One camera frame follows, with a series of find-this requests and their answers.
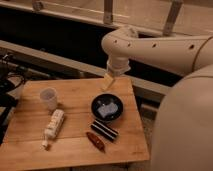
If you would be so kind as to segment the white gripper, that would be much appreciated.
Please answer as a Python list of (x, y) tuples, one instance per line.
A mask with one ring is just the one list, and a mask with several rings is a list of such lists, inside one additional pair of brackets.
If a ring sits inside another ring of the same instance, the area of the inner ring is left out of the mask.
[(123, 75), (130, 70), (127, 58), (109, 58), (107, 60), (107, 73), (104, 75), (102, 90), (108, 90), (115, 82), (115, 77)]

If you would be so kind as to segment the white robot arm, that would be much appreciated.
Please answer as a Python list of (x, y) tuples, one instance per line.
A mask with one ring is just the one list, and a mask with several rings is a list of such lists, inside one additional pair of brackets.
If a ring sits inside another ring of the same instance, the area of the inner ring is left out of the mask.
[(101, 45), (112, 76), (135, 60), (182, 77), (158, 109), (150, 171), (213, 171), (213, 36), (140, 38), (122, 27)]

